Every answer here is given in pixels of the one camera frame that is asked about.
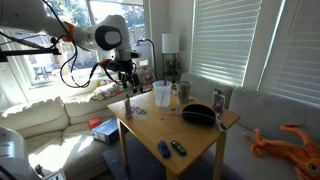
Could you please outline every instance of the wooden table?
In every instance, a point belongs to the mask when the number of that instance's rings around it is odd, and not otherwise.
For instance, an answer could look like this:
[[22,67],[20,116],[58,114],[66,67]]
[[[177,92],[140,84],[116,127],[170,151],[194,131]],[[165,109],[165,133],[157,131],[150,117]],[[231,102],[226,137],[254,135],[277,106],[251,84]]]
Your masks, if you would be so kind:
[[[190,97],[193,101],[189,104],[202,104],[211,107],[211,104]],[[168,108],[160,108],[155,105],[154,94],[148,92],[130,98],[131,106],[136,105],[147,110],[146,115],[133,114],[126,119],[124,114],[124,102],[120,101],[108,105],[110,110],[118,118],[120,143],[124,164],[128,165],[125,132],[130,130],[139,141],[166,167],[167,180],[178,177],[193,164],[193,162],[205,152],[213,143],[217,142],[216,157],[214,163],[214,179],[220,179],[223,165],[226,133],[219,133],[215,126],[192,124],[181,118],[180,114],[187,104],[181,104],[178,111],[172,111],[178,105],[178,97],[171,96]],[[220,116],[229,129],[240,116],[225,110]],[[171,157],[162,158],[157,143],[160,140],[167,142],[171,151]],[[179,141],[187,150],[186,156],[180,156],[170,145],[172,140]]]

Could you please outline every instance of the window blind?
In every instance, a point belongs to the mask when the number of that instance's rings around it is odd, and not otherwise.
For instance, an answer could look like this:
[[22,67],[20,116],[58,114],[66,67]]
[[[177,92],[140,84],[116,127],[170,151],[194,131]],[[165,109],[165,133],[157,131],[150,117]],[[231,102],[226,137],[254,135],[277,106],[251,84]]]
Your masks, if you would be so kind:
[[241,86],[261,0],[196,0],[190,72]]
[[[293,20],[288,19],[288,14],[282,15],[260,91],[320,106],[318,7],[318,0],[299,1]],[[285,26],[289,26],[289,31],[283,32]]]

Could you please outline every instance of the gray couch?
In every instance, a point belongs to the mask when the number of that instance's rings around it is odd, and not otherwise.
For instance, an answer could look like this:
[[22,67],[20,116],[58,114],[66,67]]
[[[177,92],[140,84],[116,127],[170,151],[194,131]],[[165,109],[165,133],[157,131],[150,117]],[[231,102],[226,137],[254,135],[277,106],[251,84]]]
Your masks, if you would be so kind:
[[[252,135],[253,130],[259,128],[267,139],[284,140],[302,146],[299,136],[279,128],[283,123],[296,122],[302,124],[301,129],[320,144],[319,108],[277,95],[218,83],[195,74],[184,73],[181,80],[191,81],[191,95],[208,102],[211,102],[213,89],[220,89],[226,96],[227,108],[241,115],[240,120],[227,132],[223,179],[298,179],[293,163],[269,154],[262,158],[253,156],[250,152],[251,143],[243,133]],[[214,154],[215,145],[204,154],[205,160],[213,164]]]

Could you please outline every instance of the bottle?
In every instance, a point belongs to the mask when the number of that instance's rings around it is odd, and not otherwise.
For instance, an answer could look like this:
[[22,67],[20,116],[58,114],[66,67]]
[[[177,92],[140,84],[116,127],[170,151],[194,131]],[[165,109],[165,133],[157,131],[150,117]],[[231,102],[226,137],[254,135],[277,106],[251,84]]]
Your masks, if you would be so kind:
[[223,109],[224,109],[225,100],[226,100],[226,98],[223,95],[223,93],[218,89],[214,89],[213,96],[212,96],[212,110],[215,113],[222,114]]
[[125,105],[126,118],[131,118],[132,112],[131,112],[131,103],[130,103],[129,93],[127,93],[126,99],[124,100],[124,105]]

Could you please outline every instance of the cable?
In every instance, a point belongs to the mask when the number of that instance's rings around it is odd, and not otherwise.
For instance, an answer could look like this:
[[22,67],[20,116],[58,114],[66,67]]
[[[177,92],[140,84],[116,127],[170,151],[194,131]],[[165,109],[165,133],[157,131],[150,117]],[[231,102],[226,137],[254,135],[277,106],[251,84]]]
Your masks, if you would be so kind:
[[32,47],[32,48],[38,48],[38,49],[45,49],[44,47],[42,46],[39,46],[38,44],[36,43],[33,43],[33,42],[30,42],[30,41],[26,41],[26,40],[23,40],[23,39],[17,39],[15,37],[11,37],[11,36],[8,36],[6,35],[5,33],[1,32],[0,31],[0,34],[8,39],[10,39],[11,41],[14,41],[14,42],[17,42],[17,43],[20,43],[20,44],[23,44],[23,45],[26,45],[26,46],[29,46],[29,47]]
[[9,171],[7,171],[4,167],[0,165],[0,171],[7,176],[10,180],[17,180]]
[[149,41],[151,43],[151,45],[152,45],[152,54],[153,54],[153,62],[154,62],[153,63],[154,64],[154,74],[155,74],[155,78],[158,79],[157,78],[157,62],[156,62],[156,56],[155,56],[155,51],[154,51],[154,43],[150,39],[144,39],[144,40],[138,40],[137,44],[139,42],[142,42],[142,41]]
[[57,13],[54,11],[54,9],[51,7],[51,5],[50,5],[47,1],[45,1],[45,0],[42,0],[42,2],[45,3],[45,4],[49,7],[49,9],[50,9],[51,12],[53,13],[54,17],[58,20],[59,24],[60,24],[60,25],[62,26],[62,28],[66,31],[66,33],[68,34],[68,36],[70,36],[69,31],[68,31],[67,28],[62,24],[59,16],[58,16]]
[[[33,35],[33,36],[27,36],[27,37],[24,37],[24,38],[21,38],[21,39],[18,39],[18,40],[25,40],[25,39],[30,39],[30,38],[34,38],[34,37],[39,37],[39,36],[46,36],[46,35],[42,35],[42,34],[37,34],[37,35]],[[16,42],[16,41],[8,41],[8,42],[5,42],[5,43],[1,43],[0,46],[2,45],[5,45],[5,44],[9,44],[9,43],[13,43],[13,42]]]
[[[56,12],[54,11],[54,9],[51,7],[51,5],[50,5],[48,2],[46,2],[45,0],[42,0],[42,2],[44,2],[44,3],[49,7],[49,9],[51,10],[51,12],[52,12],[53,15],[55,16],[55,18],[58,20],[59,24],[63,27],[63,29],[64,29],[64,30],[66,31],[66,33],[68,34],[68,37],[70,37],[69,31],[68,31],[68,30],[66,29],[66,27],[63,25],[63,23],[61,22],[60,18],[58,17],[58,15],[57,15]],[[55,44],[52,45],[51,47],[54,47],[54,46],[59,42],[59,40],[60,40],[62,37],[64,37],[64,36],[60,36],[60,37],[58,38],[58,40],[55,42]],[[73,46],[74,46],[75,53],[73,54],[73,56],[72,56],[70,59],[68,59],[66,62],[64,62],[63,65],[61,66],[61,69],[60,69],[60,78],[61,78],[62,82],[63,82],[65,85],[67,85],[67,86],[69,86],[69,87],[71,87],[71,88],[86,88],[86,87],[88,87],[88,86],[90,85],[90,80],[91,80],[91,78],[92,78],[92,76],[93,76],[93,72],[94,72],[95,69],[97,68],[97,64],[94,66],[94,68],[92,68],[91,73],[90,73],[89,80],[88,80],[86,83],[84,83],[83,85],[79,85],[79,84],[75,81],[75,79],[74,79],[74,77],[73,77],[73,75],[72,75],[73,67],[74,67],[74,65],[75,65],[75,63],[76,63],[76,60],[77,60],[77,57],[78,57],[77,44],[75,43],[74,40],[72,40],[72,44],[73,44]],[[71,79],[72,79],[72,81],[75,83],[76,86],[73,86],[73,85],[68,84],[68,83],[64,80],[64,78],[63,78],[63,76],[62,76],[62,70],[63,70],[64,66],[65,66],[66,64],[68,64],[72,59],[74,59],[74,61],[73,61],[72,65],[71,65],[71,71],[70,71],[70,73],[71,73]]]

